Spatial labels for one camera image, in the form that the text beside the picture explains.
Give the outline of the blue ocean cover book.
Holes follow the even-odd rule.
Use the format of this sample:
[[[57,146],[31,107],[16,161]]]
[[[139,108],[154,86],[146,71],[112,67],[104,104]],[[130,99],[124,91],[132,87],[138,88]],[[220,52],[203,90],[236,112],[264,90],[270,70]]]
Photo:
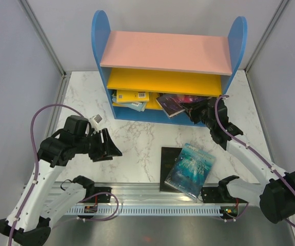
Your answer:
[[[186,143],[164,184],[196,200],[215,161],[213,155]]]

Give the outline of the green forest cover book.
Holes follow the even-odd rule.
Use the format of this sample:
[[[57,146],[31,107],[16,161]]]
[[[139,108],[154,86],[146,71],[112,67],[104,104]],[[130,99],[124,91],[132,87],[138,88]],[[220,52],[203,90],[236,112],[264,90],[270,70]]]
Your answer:
[[[117,90],[112,91],[112,101],[117,103]]]

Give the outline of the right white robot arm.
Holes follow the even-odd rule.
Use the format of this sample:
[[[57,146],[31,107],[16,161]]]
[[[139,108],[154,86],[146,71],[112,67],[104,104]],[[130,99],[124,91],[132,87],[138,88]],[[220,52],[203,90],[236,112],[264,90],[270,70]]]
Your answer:
[[[212,140],[236,157],[258,180],[249,183],[231,175],[219,181],[217,194],[224,202],[238,198],[261,209],[272,223],[295,215],[295,172],[287,172],[264,157],[250,143],[243,131],[229,121],[225,95],[193,103],[183,103],[194,124],[202,123]]]

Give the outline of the purple Robinson Crusoe book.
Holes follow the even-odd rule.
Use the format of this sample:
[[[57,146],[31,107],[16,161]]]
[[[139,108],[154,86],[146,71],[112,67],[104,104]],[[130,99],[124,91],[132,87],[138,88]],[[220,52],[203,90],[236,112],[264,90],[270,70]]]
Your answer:
[[[185,109],[181,106],[181,103],[184,103],[184,102],[192,103],[192,102],[208,99],[208,97],[196,96],[196,95],[184,95],[184,94],[168,94],[167,99],[168,100],[165,103],[160,103],[158,101],[156,102],[163,109],[166,115],[169,118],[172,118],[185,111]]]

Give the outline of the dark blue starry book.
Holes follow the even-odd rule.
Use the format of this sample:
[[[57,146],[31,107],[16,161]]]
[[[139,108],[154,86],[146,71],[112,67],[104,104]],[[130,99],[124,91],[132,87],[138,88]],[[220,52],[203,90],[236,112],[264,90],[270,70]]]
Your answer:
[[[168,100],[167,96],[168,96],[167,93],[160,93],[159,96],[156,98],[156,100],[160,103],[165,103]]]

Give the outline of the yellow book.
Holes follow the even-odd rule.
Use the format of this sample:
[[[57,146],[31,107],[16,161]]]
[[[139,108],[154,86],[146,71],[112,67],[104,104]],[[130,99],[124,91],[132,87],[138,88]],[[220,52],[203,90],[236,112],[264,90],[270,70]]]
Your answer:
[[[149,101],[149,92],[139,92],[130,90],[114,90],[117,103],[147,102]]]

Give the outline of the light blue book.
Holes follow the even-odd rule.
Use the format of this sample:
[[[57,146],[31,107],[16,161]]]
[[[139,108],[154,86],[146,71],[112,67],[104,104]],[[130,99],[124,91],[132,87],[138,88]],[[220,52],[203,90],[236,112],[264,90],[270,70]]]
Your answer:
[[[116,97],[112,97],[112,102],[115,106],[130,108],[138,112],[143,112],[147,106],[147,102],[116,102]]]

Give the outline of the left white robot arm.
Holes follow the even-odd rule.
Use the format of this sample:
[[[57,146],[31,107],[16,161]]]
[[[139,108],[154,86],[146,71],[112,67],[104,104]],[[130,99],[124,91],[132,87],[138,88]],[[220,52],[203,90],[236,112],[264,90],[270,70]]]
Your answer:
[[[95,198],[94,181],[82,175],[51,203],[45,201],[58,176],[77,154],[93,161],[121,156],[106,128],[96,131],[88,119],[71,115],[63,128],[43,140],[37,153],[38,166],[12,213],[0,219],[0,233],[20,245],[43,245],[55,224],[76,203]]]

